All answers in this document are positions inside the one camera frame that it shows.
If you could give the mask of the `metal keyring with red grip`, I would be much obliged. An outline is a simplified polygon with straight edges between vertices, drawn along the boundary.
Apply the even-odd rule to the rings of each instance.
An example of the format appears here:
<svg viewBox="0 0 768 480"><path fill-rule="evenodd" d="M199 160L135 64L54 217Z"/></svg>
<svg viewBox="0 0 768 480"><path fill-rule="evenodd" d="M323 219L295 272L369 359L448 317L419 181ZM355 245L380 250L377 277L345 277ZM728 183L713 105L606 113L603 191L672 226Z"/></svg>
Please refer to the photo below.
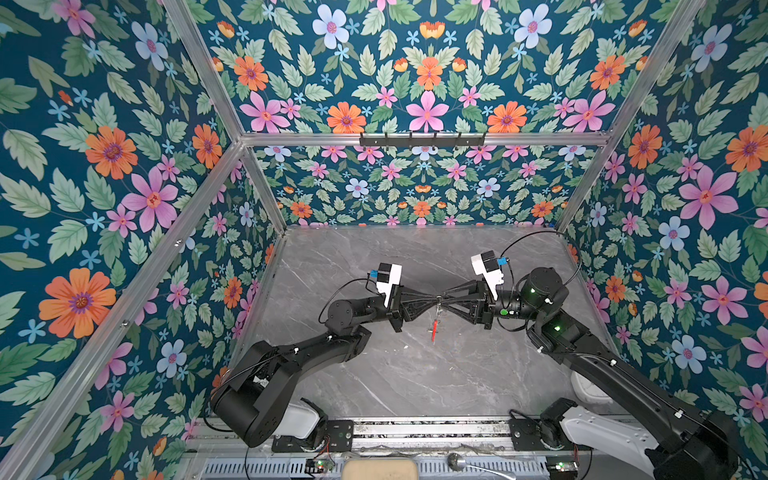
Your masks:
<svg viewBox="0 0 768 480"><path fill-rule="evenodd" d="M437 335L439 333L440 324L441 324L443 315L444 315L443 299L441 297L438 297L435 304L435 315L434 315L432 328L431 328L431 342L433 344L436 343Z"/></svg>

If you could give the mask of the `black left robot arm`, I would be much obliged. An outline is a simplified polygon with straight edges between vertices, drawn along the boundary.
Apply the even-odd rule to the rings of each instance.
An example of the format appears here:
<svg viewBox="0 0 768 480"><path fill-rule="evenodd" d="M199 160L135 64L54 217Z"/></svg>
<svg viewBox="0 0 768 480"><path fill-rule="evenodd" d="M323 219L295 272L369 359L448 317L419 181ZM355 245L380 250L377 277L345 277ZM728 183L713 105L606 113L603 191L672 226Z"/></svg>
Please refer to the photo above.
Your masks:
<svg viewBox="0 0 768 480"><path fill-rule="evenodd" d="M254 343L211 395L213 413L249 447L270 437L292 438L309 451L327 435L328 417L304 399L292 405L297 385L306 376L361 355L369 323L387 322L400 332L403 324L438 305L438 296L399 285L392 293L361 299L337 299L323 308L326 332L299 343L273 346Z"/></svg>

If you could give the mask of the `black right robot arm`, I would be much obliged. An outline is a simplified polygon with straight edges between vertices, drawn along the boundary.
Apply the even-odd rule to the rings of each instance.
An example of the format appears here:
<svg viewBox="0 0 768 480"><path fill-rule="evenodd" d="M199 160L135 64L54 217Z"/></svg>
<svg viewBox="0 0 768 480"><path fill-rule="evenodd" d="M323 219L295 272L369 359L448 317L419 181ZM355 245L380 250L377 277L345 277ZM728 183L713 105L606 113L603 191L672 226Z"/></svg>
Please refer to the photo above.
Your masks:
<svg viewBox="0 0 768 480"><path fill-rule="evenodd" d="M731 478L740 453L737 429L727 416L702 412L624 362L563 309L568 294L554 269L539 267L511 291L485 280L470 281L445 291L440 304L485 327L502 317L523 320L523 331L540 353L596 386L643 428L625 432L621 424L597 419L561 398L539 416L537 433L544 447L588 446L655 479Z"/></svg>

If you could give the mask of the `white round object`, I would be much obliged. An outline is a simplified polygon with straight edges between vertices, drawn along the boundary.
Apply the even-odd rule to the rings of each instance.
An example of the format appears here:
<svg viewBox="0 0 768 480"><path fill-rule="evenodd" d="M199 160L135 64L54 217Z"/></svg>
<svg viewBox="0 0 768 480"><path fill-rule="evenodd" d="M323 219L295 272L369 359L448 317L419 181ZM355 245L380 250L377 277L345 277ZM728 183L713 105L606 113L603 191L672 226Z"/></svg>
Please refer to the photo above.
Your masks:
<svg viewBox="0 0 768 480"><path fill-rule="evenodd" d="M613 399L585 376L573 371L570 379L576 396L582 402L595 405L613 404Z"/></svg>

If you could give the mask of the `round metal knob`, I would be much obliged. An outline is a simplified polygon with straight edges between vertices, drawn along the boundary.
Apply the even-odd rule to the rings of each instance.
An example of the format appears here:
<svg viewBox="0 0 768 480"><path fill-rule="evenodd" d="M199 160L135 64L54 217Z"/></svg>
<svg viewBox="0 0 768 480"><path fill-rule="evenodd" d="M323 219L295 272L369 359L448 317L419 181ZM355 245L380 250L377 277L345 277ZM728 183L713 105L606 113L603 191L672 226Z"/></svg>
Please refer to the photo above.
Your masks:
<svg viewBox="0 0 768 480"><path fill-rule="evenodd" d="M449 453L447 456L448 467L455 472L462 472L467 468L466 460L458 453Z"/></svg>

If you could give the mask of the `black hook rack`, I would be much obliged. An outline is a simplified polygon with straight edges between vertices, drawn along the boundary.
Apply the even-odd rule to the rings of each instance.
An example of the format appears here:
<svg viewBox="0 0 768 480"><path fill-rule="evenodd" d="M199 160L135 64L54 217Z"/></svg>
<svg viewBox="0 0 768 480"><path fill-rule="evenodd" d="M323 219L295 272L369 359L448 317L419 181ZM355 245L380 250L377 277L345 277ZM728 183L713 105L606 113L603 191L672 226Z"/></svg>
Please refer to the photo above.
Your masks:
<svg viewBox="0 0 768 480"><path fill-rule="evenodd" d="M477 147L486 143L484 134L443 134L426 133L416 134L413 132L403 134L361 134L358 137L358 144L361 147L393 147L398 149L412 147L437 147L451 149L456 147Z"/></svg>

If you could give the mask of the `beige pad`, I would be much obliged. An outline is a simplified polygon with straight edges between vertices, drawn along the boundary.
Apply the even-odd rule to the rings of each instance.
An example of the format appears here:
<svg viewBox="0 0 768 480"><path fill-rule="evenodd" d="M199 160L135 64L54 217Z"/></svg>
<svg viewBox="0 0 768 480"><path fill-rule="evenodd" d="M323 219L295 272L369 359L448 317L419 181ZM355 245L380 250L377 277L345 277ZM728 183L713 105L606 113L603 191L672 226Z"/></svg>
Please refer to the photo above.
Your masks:
<svg viewBox="0 0 768 480"><path fill-rule="evenodd" d="M345 463L342 480L418 480L417 464L408 459L357 459Z"/></svg>

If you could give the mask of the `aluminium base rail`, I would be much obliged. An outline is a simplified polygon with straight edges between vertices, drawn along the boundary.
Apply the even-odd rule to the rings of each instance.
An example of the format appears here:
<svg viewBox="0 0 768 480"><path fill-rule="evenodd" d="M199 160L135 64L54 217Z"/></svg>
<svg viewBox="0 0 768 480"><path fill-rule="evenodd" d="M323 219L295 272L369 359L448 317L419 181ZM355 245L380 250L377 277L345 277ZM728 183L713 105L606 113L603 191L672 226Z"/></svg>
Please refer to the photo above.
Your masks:
<svg viewBox="0 0 768 480"><path fill-rule="evenodd" d="M560 451L517 451L510 438L510 414L490 416L394 416L348 417L355 423L350 452L359 454L386 454L397 452L435 453L448 450L468 451L478 455L523 455L528 452L542 455L570 456L584 452L584 447L572 446ZM189 441L182 455L184 460L231 457L241 459L244 454L271 456L320 453L275 453L271 450L275 437L264 444L249 448L218 419L201 427L199 434Z"/></svg>

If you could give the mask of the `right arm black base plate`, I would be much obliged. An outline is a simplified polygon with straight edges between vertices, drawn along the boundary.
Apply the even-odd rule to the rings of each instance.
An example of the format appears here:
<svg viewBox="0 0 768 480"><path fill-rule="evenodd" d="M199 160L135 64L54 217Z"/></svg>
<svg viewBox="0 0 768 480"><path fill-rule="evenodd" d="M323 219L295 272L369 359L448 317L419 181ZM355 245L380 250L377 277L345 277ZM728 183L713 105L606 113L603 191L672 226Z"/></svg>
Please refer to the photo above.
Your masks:
<svg viewBox="0 0 768 480"><path fill-rule="evenodd" d="M560 451L572 446L560 426L552 420L511 412L508 426L512 444L517 451Z"/></svg>

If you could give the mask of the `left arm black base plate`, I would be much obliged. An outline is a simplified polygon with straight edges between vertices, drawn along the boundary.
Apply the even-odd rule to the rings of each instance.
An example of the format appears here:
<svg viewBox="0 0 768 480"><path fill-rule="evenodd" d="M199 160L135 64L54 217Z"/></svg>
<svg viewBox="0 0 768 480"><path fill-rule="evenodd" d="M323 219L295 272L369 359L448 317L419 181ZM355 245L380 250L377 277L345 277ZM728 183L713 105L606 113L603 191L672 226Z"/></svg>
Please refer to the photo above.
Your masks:
<svg viewBox="0 0 768 480"><path fill-rule="evenodd" d="M306 439L291 436L275 437L271 450L275 453L350 452L354 430L355 423L352 420L321 421Z"/></svg>

